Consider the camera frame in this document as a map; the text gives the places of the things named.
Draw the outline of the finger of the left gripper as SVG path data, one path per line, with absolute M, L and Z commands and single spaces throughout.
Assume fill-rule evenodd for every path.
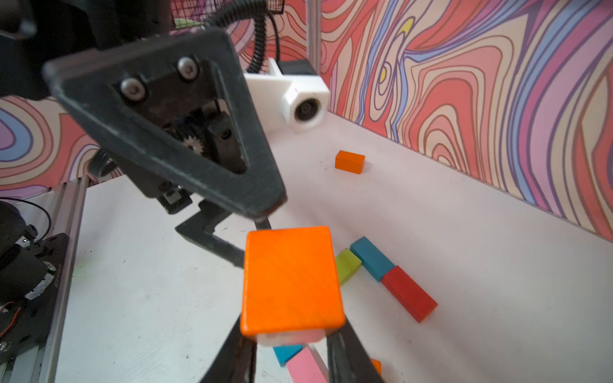
M 251 220 L 257 230 L 270 229 L 268 219 L 271 209 L 251 211 L 250 204 L 231 198 L 204 198 L 199 203 L 199 211 L 185 222 L 175 227 L 176 232 L 194 244 L 235 267 L 244 268 L 246 251 L 215 235 L 215 229 L 232 214 L 243 215 Z

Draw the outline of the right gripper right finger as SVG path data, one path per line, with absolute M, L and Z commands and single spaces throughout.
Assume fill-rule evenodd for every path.
M 383 383 L 349 320 L 327 337 L 330 382 Z

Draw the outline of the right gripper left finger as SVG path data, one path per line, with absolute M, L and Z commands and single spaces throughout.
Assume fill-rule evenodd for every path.
M 200 383 L 253 383 L 256 357 L 257 343 L 242 335 L 238 318 Z

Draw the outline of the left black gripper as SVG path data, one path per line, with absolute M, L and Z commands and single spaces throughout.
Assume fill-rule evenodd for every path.
M 231 38 L 221 26 L 164 33 L 149 1 L 4 1 L 1 99 L 26 135 L 1 143 L 1 175 L 32 180 L 60 140 L 33 107 L 53 96 L 81 128 L 120 157 L 249 219 L 287 199 Z M 221 99 L 246 169 L 230 172 L 187 148 L 168 127 Z

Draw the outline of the pink block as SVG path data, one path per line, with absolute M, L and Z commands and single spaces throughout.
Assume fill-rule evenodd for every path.
M 310 346 L 303 348 L 286 364 L 293 383 L 328 383 L 328 369 L 318 351 Z

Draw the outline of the teal block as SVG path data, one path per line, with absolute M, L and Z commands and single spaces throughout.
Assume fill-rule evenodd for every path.
M 377 282 L 391 271 L 395 265 L 372 243 L 363 236 L 350 245 L 350 250 L 362 261 Z
M 302 350 L 303 345 L 276 346 L 273 348 L 276 359 L 281 367 L 287 365 L 287 363 Z

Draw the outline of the orange block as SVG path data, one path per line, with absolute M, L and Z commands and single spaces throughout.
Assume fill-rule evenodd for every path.
M 323 340 L 346 324 L 330 229 L 252 231 L 239 329 L 261 346 Z
M 361 174 L 366 162 L 366 157 L 357 153 L 340 150 L 335 157 L 336 169 L 355 174 Z
M 378 374 L 381 375 L 382 374 L 382 363 L 377 359 L 371 359 L 371 362 L 375 370 L 378 372 Z

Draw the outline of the red block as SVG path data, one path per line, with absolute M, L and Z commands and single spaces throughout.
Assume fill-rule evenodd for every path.
M 422 323 L 438 306 L 437 302 L 398 266 L 382 277 L 382 283 L 418 323 Z

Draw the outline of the light green block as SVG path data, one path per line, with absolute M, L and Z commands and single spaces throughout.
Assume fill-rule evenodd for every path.
M 362 260 L 350 249 L 344 249 L 335 258 L 339 284 L 345 284 L 362 266 Z

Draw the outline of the aluminium front rail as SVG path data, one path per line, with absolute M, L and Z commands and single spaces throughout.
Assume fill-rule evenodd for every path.
M 1 199 L 1 380 L 56 378 L 89 179 Z

